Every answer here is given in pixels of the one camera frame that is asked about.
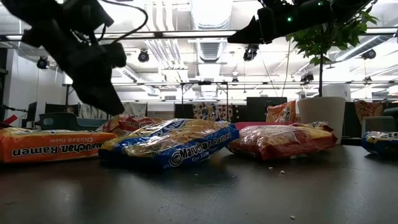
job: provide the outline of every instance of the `blue ramen package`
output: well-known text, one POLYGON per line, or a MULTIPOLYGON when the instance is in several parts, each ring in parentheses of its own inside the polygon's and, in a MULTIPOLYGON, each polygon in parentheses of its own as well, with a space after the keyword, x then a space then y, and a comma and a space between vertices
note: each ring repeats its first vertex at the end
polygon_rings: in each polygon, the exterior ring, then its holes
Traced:
POLYGON ((201 162, 239 137, 228 122, 172 119, 144 126, 131 134, 105 142, 102 159, 144 161, 161 168, 201 162))
POLYGON ((398 155, 398 133, 370 131, 362 138, 362 147, 382 156, 398 155))

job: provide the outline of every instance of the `snack bag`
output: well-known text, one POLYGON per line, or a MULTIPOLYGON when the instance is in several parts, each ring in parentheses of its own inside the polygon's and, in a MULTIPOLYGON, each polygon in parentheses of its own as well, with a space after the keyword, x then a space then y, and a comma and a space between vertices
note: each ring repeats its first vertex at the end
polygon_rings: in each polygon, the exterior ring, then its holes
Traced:
POLYGON ((97 156, 102 143, 115 134, 92 131, 0 130, 0 160, 4 163, 42 162, 97 156))
POLYGON ((153 123, 156 123, 156 121, 148 117, 140 117, 132 114, 121 114, 111 118, 101 127, 99 127, 97 131, 114 133, 118 136, 123 136, 140 129, 145 125, 153 123))
POLYGON ((129 157, 130 161, 139 159, 162 168, 177 167, 201 162, 238 137, 239 131, 225 121, 171 119, 104 143, 99 156, 109 160, 129 157))
POLYGON ((317 122, 312 122, 312 123, 309 123, 309 124, 294 123, 294 124, 291 124, 291 126, 306 127, 306 128, 316 128, 316 129, 324 130, 324 131, 328 131, 328 132, 334 131, 333 128, 328 126, 328 122, 327 121, 317 121, 317 122))
POLYGON ((334 134, 311 126, 249 126, 239 134, 228 149, 263 161, 325 150, 337 141, 334 134))
POLYGON ((295 122, 296 101, 267 107, 267 122, 295 122))
POLYGON ((397 132, 367 132, 362 138, 362 147, 370 153, 381 156, 398 155, 397 132))

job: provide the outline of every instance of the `red ramen package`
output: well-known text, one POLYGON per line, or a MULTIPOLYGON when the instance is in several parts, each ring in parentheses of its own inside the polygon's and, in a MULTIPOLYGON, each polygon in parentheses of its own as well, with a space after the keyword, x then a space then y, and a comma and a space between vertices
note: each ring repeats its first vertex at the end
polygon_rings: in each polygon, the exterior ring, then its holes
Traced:
POLYGON ((296 101, 267 107, 267 122, 295 122, 296 101))
POLYGON ((322 151, 333 147, 337 141, 331 132, 314 128, 311 124, 249 126, 240 130, 239 135, 228 149, 234 154, 263 161, 322 151))
POLYGON ((118 136, 122 136, 153 123, 156 123, 154 119, 145 116, 140 117, 131 114, 121 114, 111 118, 99 127, 97 131, 114 133, 118 136))
POLYGON ((116 137, 93 131, 5 128, 0 130, 0 161, 43 162, 98 156, 102 143, 116 137))

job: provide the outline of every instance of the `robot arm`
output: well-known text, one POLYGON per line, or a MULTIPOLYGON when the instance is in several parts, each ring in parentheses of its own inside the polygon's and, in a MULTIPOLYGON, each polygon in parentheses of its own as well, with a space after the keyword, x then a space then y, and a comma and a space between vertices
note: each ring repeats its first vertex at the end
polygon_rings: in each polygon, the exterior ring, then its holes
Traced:
POLYGON ((98 44, 94 30, 113 23, 97 0, 1 0, 11 14, 32 26, 22 41, 43 46, 58 66, 73 80, 80 100, 108 114, 116 115, 124 107, 112 83, 112 68, 126 65, 121 44, 98 44), (86 35, 82 41, 74 32, 86 35))

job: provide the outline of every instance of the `maruchan ramen package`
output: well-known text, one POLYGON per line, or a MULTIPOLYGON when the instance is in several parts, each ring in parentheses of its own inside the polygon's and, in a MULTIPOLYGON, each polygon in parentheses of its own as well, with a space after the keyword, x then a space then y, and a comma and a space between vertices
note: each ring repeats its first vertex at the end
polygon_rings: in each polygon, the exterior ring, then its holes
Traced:
POLYGON ((102 159, 157 168, 178 167, 201 162, 238 137, 234 125, 224 121, 172 119, 110 140, 98 154, 102 159))
POLYGON ((381 156, 398 155, 398 133, 370 131, 362 138, 362 147, 381 156))
POLYGON ((296 101, 267 107, 267 122, 295 122, 296 101))
POLYGON ((0 161, 42 162, 97 156, 102 143, 116 137, 92 131, 5 128, 0 130, 0 161))
POLYGON ((228 149, 234 154, 263 161, 321 151, 333 147, 337 141, 331 132, 321 127, 314 128, 311 124, 249 126, 239 133, 239 139, 233 141, 228 149))
POLYGON ((145 125, 153 123, 156 123, 154 119, 147 118, 145 116, 140 117, 132 114, 121 114, 111 118, 101 127, 99 127, 97 131, 114 133, 117 134, 118 136, 123 136, 137 129, 140 129, 145 125))

